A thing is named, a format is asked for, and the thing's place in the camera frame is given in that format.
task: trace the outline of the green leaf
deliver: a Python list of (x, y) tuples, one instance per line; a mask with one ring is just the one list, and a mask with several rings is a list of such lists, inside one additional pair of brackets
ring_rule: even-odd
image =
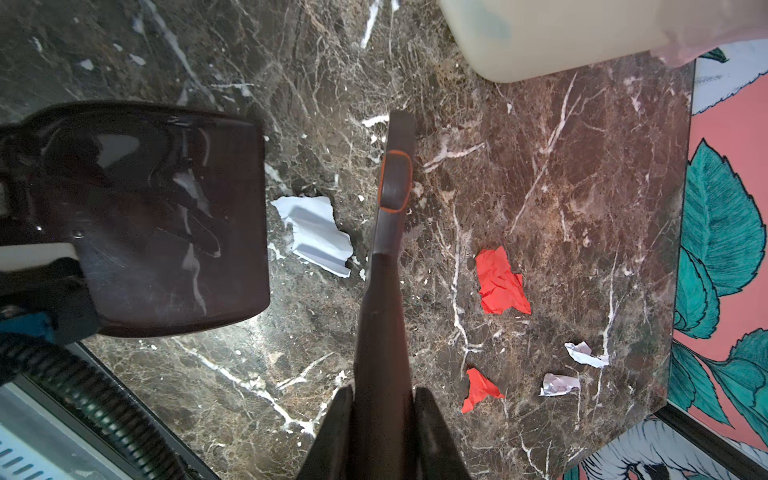
[(707, 268), (699, 259), (680, 248), (677, 267), (674, 328), (695, 339), (708, 339), (720, 320), (717, 298)]
[(693, 405), (718, 422), (730, 425), (710, 376), (693, 353), (677, 341), (672, 342), (670, 359), (670, 401), (686, 411)]
[(563, 480), (578, 480), (579, 479), (579, 471), (578, 471), (578, 465), (571, 468), (567, 472), (563, 474)]
[(736, 410), (768, 443), (768, 332), (758, 329), (745, 335), (725, 362), (702, 360)]
[(765, 255), (766, 228), (754, 199), (705, 140), (687, 169), (680, 244), (706, 266), (718, 296), (740, 292)]
[(715, 48), (714, 50), (709, 50), (707, 53), (703, 55), (699, 55), (699, 58), (707, 58), (709, 60), (718, 61), (720, 63), (725, 63), (728, 61), (728, 58), (725, 56), (722, 50), (719, 48)]

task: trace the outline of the crumpled red paper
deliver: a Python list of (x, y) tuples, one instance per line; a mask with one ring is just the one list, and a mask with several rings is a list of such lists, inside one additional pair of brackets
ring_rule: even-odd
[(486, 379), (477, 369), (467, 370), (467, 375), (469, 376), (469, 396), (464, 400), (462, 413), (471, 412), (475, 405), (489, 395), (495, 399), (504, 398), (496, 385), (491, 380)]
[(531, 314), (531, 303), (523, 292), (523, 276), (512, 273), (504, 247), (483, 250), (475, 260), (484, 312), (501, 315), (509, 307), (514, 307)]

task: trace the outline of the black corrugated tube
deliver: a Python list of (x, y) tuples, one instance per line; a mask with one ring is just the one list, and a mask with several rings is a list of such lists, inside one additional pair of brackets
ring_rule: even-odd
[(145, 478), (186, 478), (179, 458), (150, 419), (104, 374), (65, 348), (32, 336), (2, 333), (0, 367), (24, 373), (74, 406)]

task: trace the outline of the paper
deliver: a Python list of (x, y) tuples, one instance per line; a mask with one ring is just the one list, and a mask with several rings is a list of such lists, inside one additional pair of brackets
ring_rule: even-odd
[(581, 342), (578, 345), (566, 343), (565, 348), (568, 349), (568, 355), (579, 363), (592, 365), (599, 369), (608, 366), (608, 355), (592, 356), (592, 349), (586, 342)]
[(352, 255), (349, 235), (339, 232), (327, 197), (280, 197), (270, 202), (280, 218), (293, 226), (291, 250), (334, 275), (349, 278), (346, 260)]
[(484, 312), (501, 315), (506, 309), (514, 307), (531, 314), (531, 304), (523, 292), (523, 276), (512, 273), (504, 247), (483, 250), (476, 261)]
[(580, 389), (581, 383), (572, 376), (554, 375), (547, 373), (544, 375), (544, 382), (539, 396), (558, 396), (565, 395), (573, 389)]
[(486, 379), (477, 369), (467, 370), (467, 375), (469, 376), (469, 396), (464, 400), (462, 413), (471, 412), (475, 405), (489, 395), (495, 399), (504, 398), (496, 385), (491, 380)]

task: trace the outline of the marble table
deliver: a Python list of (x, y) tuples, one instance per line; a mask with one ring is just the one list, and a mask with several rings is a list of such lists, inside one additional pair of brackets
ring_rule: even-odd
[[(288, 253), (270, 207), (266, 312), (86, 342), (222, 478), (277, 479), (296, 474), (351, 380), (386, 133), (362, 121), (414, 112), (401, 258), (414, 383), (435, 393), (474, 478), (554, 477), (664, 403), (692, 68), (642, 54), (492, 84), (436, 2), (374, 3), (366, 41), (361, 0), (7, 0), (0, 120), (95, 98), (262, 118), (268, 200), (331, 198), (353, 239), (349, 279)], [(482, 312), (474, 257), (500, 245), (531, 316)], [(582, 340), (611, 365), (573, 362), (563, 344)], [(462, 415), (467, 366), (506, 398)], [(547, 372), (578, 376), (581, 391), (538, 396)]]

